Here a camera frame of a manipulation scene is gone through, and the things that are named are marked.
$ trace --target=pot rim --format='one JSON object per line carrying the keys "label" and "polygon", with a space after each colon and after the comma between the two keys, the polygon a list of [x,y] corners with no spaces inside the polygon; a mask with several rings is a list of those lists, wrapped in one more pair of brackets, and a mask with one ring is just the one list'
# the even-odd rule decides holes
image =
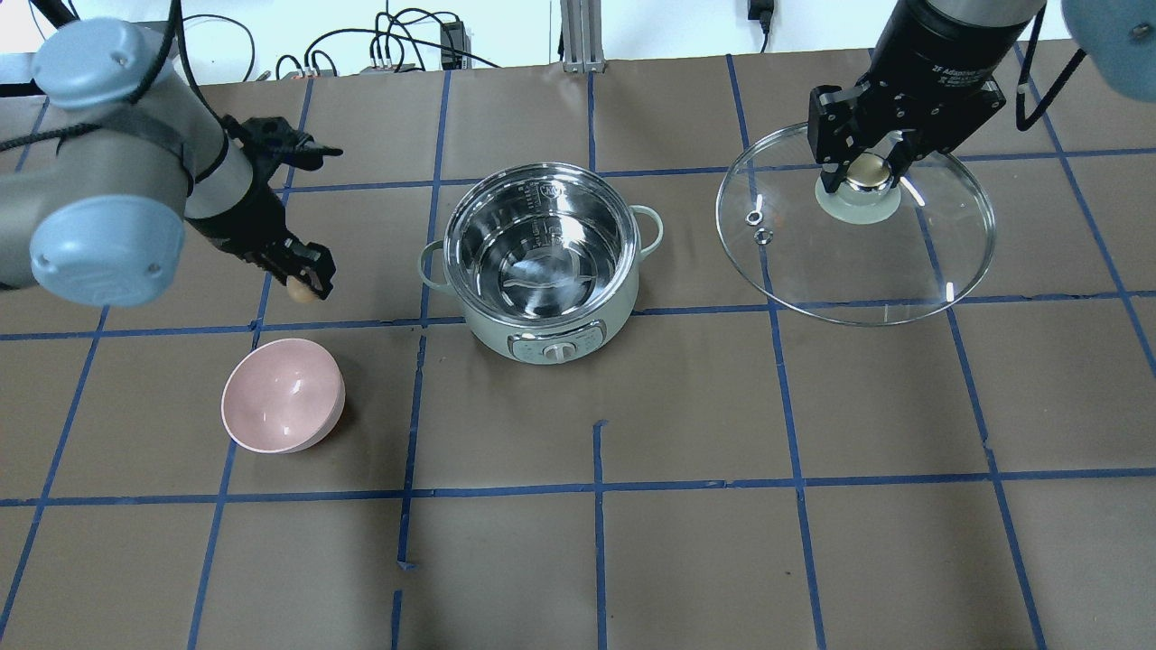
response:
{"label": "pot rim", "polygon": [[[506,184],[542,177],[547,173],[564,173],[566,176],[576,177],[569,179],[571,183],[577,180],[579,184],[594,186],[594,190],[599,193],[600,198],[606,200],[607,208],[610,210],[614,216],[614,221],[618,227],[621,235],[621,244],[617,250],[618,259],[614,276],[606,285],[602,291],[593,296],[575,311],[549,318],[524,318],[505,311],[496,310],[488,303],[483,302],[481,297],[472,290],[461,265],[453,258],[461,243],[461,231],[464,230],[466,213],[481,202],[480,197]],[[450,216],[450,223],[446,226],[443,245],[443,259],[445,264],[446,279],[453,288],[454,294],[457,294],[458,300],[460,300],[464,305],[489,320],[502,325],[520,330],[542,330],[588,320],[595,312],[605,306],[618,293],[625,283],[627,278],[629,278],[631,273],[636,272],[638,265],[638,222],[635,220],[633,212],[630,209],[630,206],[627,205],[627,201],[622,198],[622,195],[618,194],[618,192],[602,177],[593,171],[590,171],[588,169],[570,163],[539,162],[512,167],[491,173],[474,185],[469,192],[461,198],[461,201],[458,202],[453,214]]]}

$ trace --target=pot handle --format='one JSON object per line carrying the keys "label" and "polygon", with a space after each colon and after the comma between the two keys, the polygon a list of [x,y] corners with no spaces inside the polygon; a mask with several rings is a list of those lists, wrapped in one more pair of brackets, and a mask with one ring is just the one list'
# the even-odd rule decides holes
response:
{"label": "pot handle", "polygon": [[435,282],[433,280],[430,280],[429,275],[425,275],[425,260],[433,254],[433,251],[440,250],[444,244],[445,243],[442,239],[438,239],[437,242],[430,242],[424,249],[422,249],[422,254],[417,258],[417,275],[421,275],[422,282],[427,287],[442,291],[443,294],[453,295],[453,288],[450,287],[449,283],[443,285],[440,282]]}
{"label": "pot handle", "polygon": [[630,206],[630,212],[635,214],[645,214],[646,216],[654,220],[654,226],[658,226],[658,236],[654,237],[654,241],[651,243],[651,245],[646,246],[638,253],[638,259],[644,260],[647,257],[650,257],[652,252],[658,250],[658,245],[662,243],[662,232],[664,232],[662,217],[659,216],[658,213],[654,212],[652,208],[649,208],[646,206]]}

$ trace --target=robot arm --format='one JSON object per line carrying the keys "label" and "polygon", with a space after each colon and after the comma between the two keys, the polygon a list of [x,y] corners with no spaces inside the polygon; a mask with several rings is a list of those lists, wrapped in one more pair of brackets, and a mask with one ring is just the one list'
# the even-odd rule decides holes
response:
{"label": "robot arm", "polygon": [[[898,132],[883,173],[894,186],[932,152],[949,153],[1007,99],[992,72],[1046,0],[898,0],[867,73],[812,90],[808,138],[822,183],[858,183],[860,155]],[[1068,0],[1069,28],[1121,93],[1156,101],[1156,0]]]}
{"label": "robot arm", "polygon": [[0,288],[39,282],[84,304],[149,302],[172,281],[187,221],[217,249],[325,298],[333,258],[286,228],[268,179],[282,162],[312,170],[341,152],[281,118],[227,117],[227,132],[171,61],[129,105],[160,47],[150,30],[94,19],[37,52],[36,81],[52,104],[101,128],[62,139],[46,169],[0,177]]}

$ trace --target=glass lid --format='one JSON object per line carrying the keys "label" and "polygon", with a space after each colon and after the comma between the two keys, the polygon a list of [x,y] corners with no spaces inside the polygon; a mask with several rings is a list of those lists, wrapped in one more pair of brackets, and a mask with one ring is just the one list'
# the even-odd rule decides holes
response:
{"label": "glass lid", "polygon": [[716,205],[739,273],[784,306],[847,325],[909,323],[971,291],[994,252],[987,195],[951,155],[931,154],[891,183],[882,148],[894,142],[860,156],[833,194],[806,124],[747,149]]}

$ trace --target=pink bowl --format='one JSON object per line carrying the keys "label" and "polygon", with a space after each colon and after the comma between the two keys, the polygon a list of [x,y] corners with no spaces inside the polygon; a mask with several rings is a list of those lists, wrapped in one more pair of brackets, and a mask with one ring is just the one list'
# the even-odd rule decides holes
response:
{"label": "pink bowl", "polygon": [[328,434],[346,405],[333,355],[305,339],[281,339],[249,353],[221,394],[229,436],[258,453],[289,453]]}

